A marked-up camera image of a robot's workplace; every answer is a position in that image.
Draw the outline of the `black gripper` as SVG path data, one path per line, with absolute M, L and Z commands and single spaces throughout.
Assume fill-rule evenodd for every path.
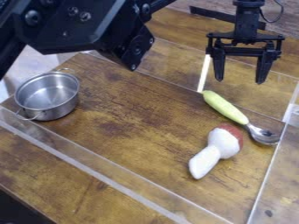
M 208 33 L 207 38 L 206 53 L 212 57 L 215 79 L 223 81 L 226 56 L 258 57 L 257 84 L 262 84 L 267 80 L 274 60 L 281 58 L 286 37 L 259 33 L 254 38 L 243 38 L 231 31 Z

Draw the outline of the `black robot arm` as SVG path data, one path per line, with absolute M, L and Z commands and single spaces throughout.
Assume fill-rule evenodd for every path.
M 136 70 L 155 37 L 146 27 L 152 14 L 176 0 L 0 0 L 0 80 L 23 49 L 42 54 L 95 50 Z M 206 53 L 215 78 L 224 76 L 227 56 L 257 58 L 257 83 L 266 81 L 282 54 L 282 35 L 263 34 L 270 22 L 266 0 L 233 0 L 237 14 L 191 7 L 191 13 L 231 22 L 231 32 L 207 34 Z

